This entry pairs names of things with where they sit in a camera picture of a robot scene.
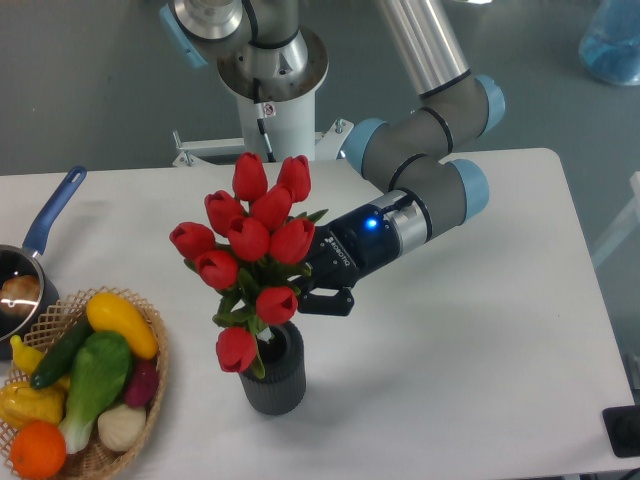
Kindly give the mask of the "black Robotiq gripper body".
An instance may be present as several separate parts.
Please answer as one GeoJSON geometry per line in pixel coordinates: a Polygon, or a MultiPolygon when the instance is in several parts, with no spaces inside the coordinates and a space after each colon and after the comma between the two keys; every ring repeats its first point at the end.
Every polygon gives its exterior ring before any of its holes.
{"type": "Polygon", "coordinates": [[[403,238],[395,220],[404,206],[403,197],[379,197],[317,227],[304,291],[351,288],[399,258],[403,238]]]}

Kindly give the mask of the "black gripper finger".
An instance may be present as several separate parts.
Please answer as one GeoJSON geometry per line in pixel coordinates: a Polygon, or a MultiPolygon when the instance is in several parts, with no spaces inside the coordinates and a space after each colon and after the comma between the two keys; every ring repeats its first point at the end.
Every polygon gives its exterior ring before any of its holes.
{"type": "Polygon", "coordinates": [[[355,305],[349,287],[342,287],[333,295],[303,293],[298,300],[297,311],[301,314],[328,315],[346,317],[355,305]]]}

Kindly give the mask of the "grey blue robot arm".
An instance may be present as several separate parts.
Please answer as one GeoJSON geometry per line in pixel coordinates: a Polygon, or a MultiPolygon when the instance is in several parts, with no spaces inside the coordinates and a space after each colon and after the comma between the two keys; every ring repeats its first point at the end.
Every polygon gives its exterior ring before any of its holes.
{"type": "Polygon", "coordinates": [[[297,280],[302,313],[347,315],[365,276],[481,212],[487,180],[455,147],[503,117],[501,89],[472,75],[437,1],[377,5],[414,89],[418,110],[398,124],[337,121],[315,130],[315,93],[328,70],[323,42],[294,1],[169,1],[161,20],[194,67],[213,64],[235,96],[244,148],[268,161],[292,154],[345,158],[380,196],[320,227],[297,280]]]}

